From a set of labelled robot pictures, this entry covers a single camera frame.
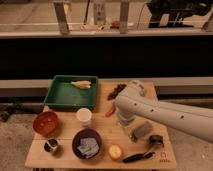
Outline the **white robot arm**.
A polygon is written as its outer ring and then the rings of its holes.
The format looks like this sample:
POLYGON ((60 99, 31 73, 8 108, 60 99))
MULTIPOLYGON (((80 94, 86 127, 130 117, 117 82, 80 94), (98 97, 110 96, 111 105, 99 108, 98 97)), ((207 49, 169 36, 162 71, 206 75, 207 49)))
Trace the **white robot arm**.
POLYGON ((213 143, 213 109, 152 100, 139 80, 130 81, 115 98, 118 117, 129 125, 136 116, 213 143))

